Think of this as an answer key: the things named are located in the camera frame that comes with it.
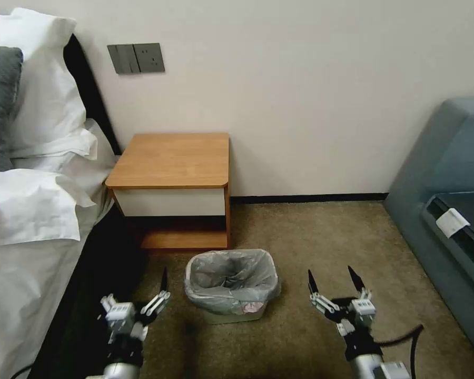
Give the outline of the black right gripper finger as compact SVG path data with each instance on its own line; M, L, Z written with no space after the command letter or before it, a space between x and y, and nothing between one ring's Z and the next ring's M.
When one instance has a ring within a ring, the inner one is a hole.
M370 290L368 290L362 280L362 278L356 273L356 271L350 266L347 266L352 283L354 287L356 288L359 297L357 298L350 298L349 302L352 300L371 300L372 299L372 293Z
M325 316L327 316L327 314L335 314L337 305L319 293L311 270L308 270L308 288L310 292L310 302L319 312Z

